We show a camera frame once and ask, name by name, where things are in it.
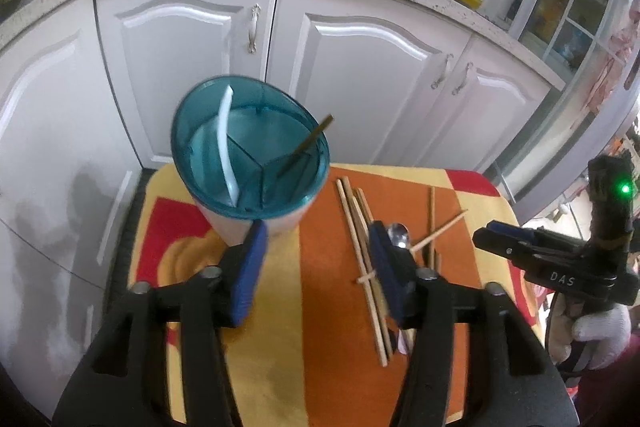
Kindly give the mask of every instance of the screw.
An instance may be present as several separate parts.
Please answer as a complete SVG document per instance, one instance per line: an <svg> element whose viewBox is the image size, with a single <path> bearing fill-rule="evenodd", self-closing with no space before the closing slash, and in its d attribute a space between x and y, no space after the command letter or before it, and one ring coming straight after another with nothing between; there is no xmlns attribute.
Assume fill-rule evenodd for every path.
<svg viewBox="0 0 640 427"><path fill-rule="evenodd" d="M487 290L489 293L491 293L491 295L505 295L506 291L504 291L504 288L502 286L500 286L497 282L488 282L485 286L484 289Z"/></svg>
<svg viewBox="0 0 640 427"><path fill-rule="evenodd" d="M147 281L138 281L131 287L131 291L137 295L144 295L150 289L151 285Z"/></svg>
<svg viewBox="0 0 640 427"><path fill-rule="evenodd" d="M438 272L431 268L418 268L415 274L423 281L434 281L438 278Z"/></svg>
<svg viewBox="0 0 640 427"><path fill-rule="evenodd" d="M200 276L205 279L217 279L222 276L222 269L219 266L206 266L200 270Z"/></svg>

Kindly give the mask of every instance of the red clothing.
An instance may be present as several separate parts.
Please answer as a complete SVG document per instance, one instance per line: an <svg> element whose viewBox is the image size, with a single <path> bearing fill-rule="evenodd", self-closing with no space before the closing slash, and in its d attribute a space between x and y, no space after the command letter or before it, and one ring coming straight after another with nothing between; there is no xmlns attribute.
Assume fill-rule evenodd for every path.
<svg viewBox="0 0 640 427"><path fill-rule="evenodd" d="M640 427L640 331L614 363L580 378L575 408L581 425Z"/></svg>

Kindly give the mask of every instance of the metal spoon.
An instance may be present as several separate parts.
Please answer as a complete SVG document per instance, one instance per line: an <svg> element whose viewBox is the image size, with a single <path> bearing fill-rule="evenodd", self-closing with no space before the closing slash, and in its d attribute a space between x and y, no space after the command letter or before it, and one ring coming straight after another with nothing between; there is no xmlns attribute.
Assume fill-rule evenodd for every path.
<svg viewBox="0 0 640 427"><path fill-rule="evenodd" d="M391 244L398 248L409 248L409 231L402 223L391 223L386 227L386 234L391 240Z"/></svg>

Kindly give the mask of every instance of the hand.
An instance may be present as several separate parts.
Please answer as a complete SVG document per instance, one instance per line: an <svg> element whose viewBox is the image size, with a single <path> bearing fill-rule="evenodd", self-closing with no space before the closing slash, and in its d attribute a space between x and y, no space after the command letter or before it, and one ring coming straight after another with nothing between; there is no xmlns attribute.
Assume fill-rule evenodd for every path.
<svg viewBox="0 0 640 427"><path fill-rule="evenodd" d="M631 320L625 305L615 304L606 312L584 315L576 321L564 315L566 300L559 294L549 315L548 352L554 363L571 354L571 342L599 341L589 369L610 365L625 350L631 336Z"/></svg>

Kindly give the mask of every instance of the blue gripper pad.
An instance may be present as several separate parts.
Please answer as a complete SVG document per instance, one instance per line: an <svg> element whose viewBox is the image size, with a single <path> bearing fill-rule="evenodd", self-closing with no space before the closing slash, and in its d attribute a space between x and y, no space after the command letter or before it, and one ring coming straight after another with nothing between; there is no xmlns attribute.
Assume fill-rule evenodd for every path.
<svg viewBox="0 0 640 427"><path fill-rule="evenodd" d="M258 219L251 225L244 243L227 248L220 259L218 266L228 292L225 318L229 327L240 326L251 310L268 242L267 225Z"/></svg>
<svg viewBox="0 0 640 427"><path fill-rule="evenodd" d="M535 245L537 243L535 230L521 229L521 227L508 225L508 223L503 223L501 221L490 221L486 228L492 232L513 237L517 241L524 241L531 245Z"/></svg>
<svg viewBox="0 0 640 427"><path fill-rule="evenodd" d="M369 250L389 312L402 328L417 312L414 256L406 248L394 247L381 221L369 226Z"/></svg>

